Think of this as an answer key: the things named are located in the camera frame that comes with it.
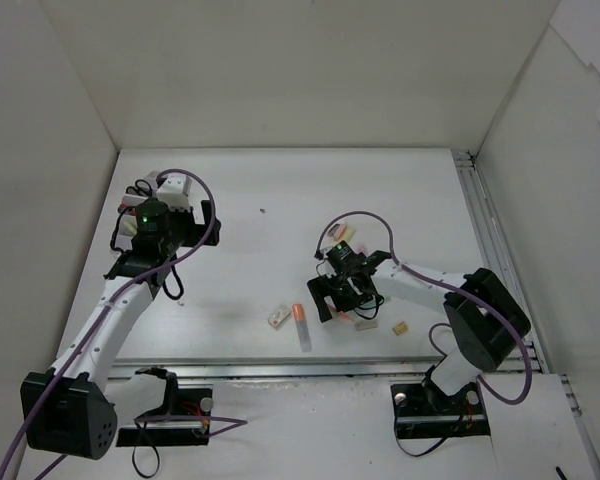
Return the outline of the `twin orange yellow highlighter pack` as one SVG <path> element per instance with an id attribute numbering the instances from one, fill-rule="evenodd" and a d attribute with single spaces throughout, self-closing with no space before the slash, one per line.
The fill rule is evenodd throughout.
<path id="1" fill-rule="evenodd" d="M 349 322 L 349 323 L 353 323 L 354 322 L 354 320 L 348 314 L 346 314 L 345 312 L 337 311 L 333 307 L 329 307 L 329 311 L 330 311 L 333 319 L 338 319 L 338 320 L 346 321 L 346 322 Z"/>

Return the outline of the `black handled scissors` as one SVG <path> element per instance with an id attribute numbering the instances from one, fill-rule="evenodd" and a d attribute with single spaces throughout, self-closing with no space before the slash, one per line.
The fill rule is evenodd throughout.
<path id="1" fill-rule="evenodd" d="M 145 179 L 138 179 L 133 185 L 127 186 L 125 193 L 128 195 L 136 195 L 149 198 L 153 195 L 151 184 Z"/>

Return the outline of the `yellow highlighter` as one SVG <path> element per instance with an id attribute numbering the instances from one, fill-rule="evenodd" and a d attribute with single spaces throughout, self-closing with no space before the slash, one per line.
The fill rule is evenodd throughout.
<path id="1" fill-rule="evenodd" d="M 342 239 L 343 239 L 344 241 L 350 241 L 350 240 L 353 238 L 353 236 L 355 235 L 355 233 L 356 233 L 356 228 L 355 228 L 355 227 L 348 226 L 348 227 L 347 227 L 347 228 L 344 230 L 344 233 L 343 233 L 343 235 L 342 235 Z"/>

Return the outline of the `orange cap highlighter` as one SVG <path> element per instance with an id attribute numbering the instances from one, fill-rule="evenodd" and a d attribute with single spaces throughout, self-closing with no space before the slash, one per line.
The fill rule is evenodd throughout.
<path id="1" fill-rule="evenodd" d="M 303 306 L 299 303 L 293 304 L 292 314 L 298 333 L 301 351 L 308 353 L 312 350 L 312 345 Z"/>

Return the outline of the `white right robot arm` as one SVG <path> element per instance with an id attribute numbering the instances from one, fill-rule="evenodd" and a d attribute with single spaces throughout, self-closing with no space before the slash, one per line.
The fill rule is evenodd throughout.
<path id="1" fill-rule="evenodd" d="M 456 346 L 426 374 L 422 398 L 429 409 L 448 410 L 465 386 L 497 371 L 514 350 L 521 353 L 526 370 L 522 391 L 515 398 L 500 400 L 517 405 L 530 392 L 533 368 L 524 344 L 530 320 L 492 271 L 479 268 L 471 274 L 453 274 L 418 269 L 399 262 L 391 251 L 365 255 L 344 241 L 317 257 L 330 267 L 307 282 L 321 322 L 331 320 L 334 312 L 365 308 L 377 315 L 390 299 L 446 316 Z"/>

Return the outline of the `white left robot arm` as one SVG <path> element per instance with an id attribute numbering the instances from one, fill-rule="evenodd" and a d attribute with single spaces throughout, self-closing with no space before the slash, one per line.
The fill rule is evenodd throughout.
<path id="1" fill-rule="evenodd" d="M 192 208 L 178 210 L 156 198 L 134 207 L 136 234 L 129 249 L 105 274 L 101 299 L 78 336 L 44 373 L 31 372 L 21 388 L 26 441 L 35 450 L 98 460 L 113 444 L 119 425 L 148 411 L 171 418 L 180 395 L 174 375 L 139 373 L 121 392 L 107 379 L 134 324 L 155 300 L 186 248 L 219 242 L 220 221 L 213 199 L 201 203 L 204 222 Z"/>

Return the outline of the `white compartment organizer box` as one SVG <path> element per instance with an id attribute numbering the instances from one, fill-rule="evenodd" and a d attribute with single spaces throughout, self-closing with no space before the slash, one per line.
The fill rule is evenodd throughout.
<path id="1" fill-rule="evenodd" d="M 190 189 L 191 179 L 184 174 L 170 173 L 159 178 L 159 173 L 153 171 L 136 180 L 126 188 L 118 207 L 122 215 L 121 234 L 131 238 L 137 233 L 135 207 L 149 198 L 165 203 L 172 212 L 189 211 Z"/>

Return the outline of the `white eraser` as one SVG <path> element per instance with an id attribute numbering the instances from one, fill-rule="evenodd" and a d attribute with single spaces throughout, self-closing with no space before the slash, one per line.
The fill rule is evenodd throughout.
<path id="1" fill-rule="evenodd" d="M 378 327 L 377 320 L 361 320 L 354 323 L 354 327 L 357 331 L 365 331 Z"/>

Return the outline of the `pink mini stapler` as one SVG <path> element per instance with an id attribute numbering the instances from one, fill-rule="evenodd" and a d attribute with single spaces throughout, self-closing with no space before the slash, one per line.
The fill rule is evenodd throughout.
<path id="1" fill-rule="evenodd" d="M 328 229 L 327 236 L 329 238 L 337 240 L 346 231 L 346 228 L 347 228 L 347 225 L 345 223 L 336 223 L 336 224 L 333 224 Z"/>

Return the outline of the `small tan staples box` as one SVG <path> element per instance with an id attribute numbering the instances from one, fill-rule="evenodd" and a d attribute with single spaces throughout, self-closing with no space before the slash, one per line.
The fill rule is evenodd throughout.
<path id="1" fill-rule="evenodd" d="M 408 326 L 404 322 L 400 322 L 392 327 L 392 331 L 396 336 L 400 336 L 408 331 Z"/>

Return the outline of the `aluminium rail frame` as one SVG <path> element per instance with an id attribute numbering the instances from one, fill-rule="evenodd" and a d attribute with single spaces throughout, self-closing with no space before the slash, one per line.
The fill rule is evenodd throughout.
<path id="1" fill-rule="evenodd" d="M 127 186 L 157 170 L 202 179 L 192 197 L 213 195 L 222 223 L 215 247 L 180 264 L 185 295 L 159 297 L 122 347 L 115 369 L 165 364 L 211 376 L 317 376 L 422 372 L 453 346 L 443 314 L 391 301 L 378 327 L 321 323 L 307 289 L 320 269 L 314 252 L 327 223 L 345 214 L 353 245 L 394 246 L 416 266 L 496 272 L 521 293 L 478 174 L 451 149 L 124 149 L 106 191 L 61 344 L 68 347 L 96 305 L 113 263 L 109 238 Z M 293 314 L 280 329 L 267 318 L 281 304 L 303 306 L 312 350 L 301 351 Z M 408 331 L 396 336 L 400 322 Z"/>

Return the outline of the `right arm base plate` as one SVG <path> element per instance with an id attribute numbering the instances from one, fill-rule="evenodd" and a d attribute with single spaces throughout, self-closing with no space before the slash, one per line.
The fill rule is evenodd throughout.
<path id="1" fill-rule="evenodd" d="M 491 429 L 477 384 L 452 397 L 433 393 L 421 383 L 390 386 L 394 433 L 399 440 L 490 436 Z"/>

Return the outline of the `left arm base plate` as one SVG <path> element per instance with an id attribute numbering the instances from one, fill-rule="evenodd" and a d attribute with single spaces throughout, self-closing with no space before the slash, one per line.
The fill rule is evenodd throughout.
<path id="1" fill-rule="evenodd" d="M 141 421 L 140 429 L 133 423 L 118 430 L 115 446 L 123 447 L 192 447 L 207 446 L 212 422 L 195 420 L 194 417 L 209 416 L 213 408 L 211 386 L 183 387 L 169 411 L 154 410 L 148 417 L 177 416 L 187 420 Z"/>

